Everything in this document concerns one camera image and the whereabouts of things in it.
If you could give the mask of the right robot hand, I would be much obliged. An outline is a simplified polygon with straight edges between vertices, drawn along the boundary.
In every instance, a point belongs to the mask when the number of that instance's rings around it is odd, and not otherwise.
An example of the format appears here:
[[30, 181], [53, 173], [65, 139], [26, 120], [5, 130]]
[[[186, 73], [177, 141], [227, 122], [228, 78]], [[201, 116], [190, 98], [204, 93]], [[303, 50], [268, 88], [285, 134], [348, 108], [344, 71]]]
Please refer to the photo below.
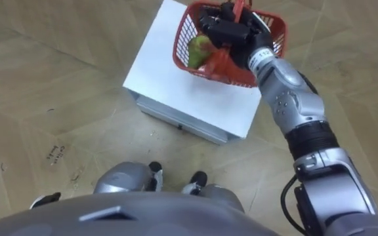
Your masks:
[[271, 31], [257, 13], [247, 8], [243, 8], [236, 22], [233, 8], [232, 2], [225, 2], [218, 8], [201, 7], [198, 26], [216, 48], [228, 45], [235, 65], [247, 69], [248, 59], [254, 51], [263, 47], [273, 49]]

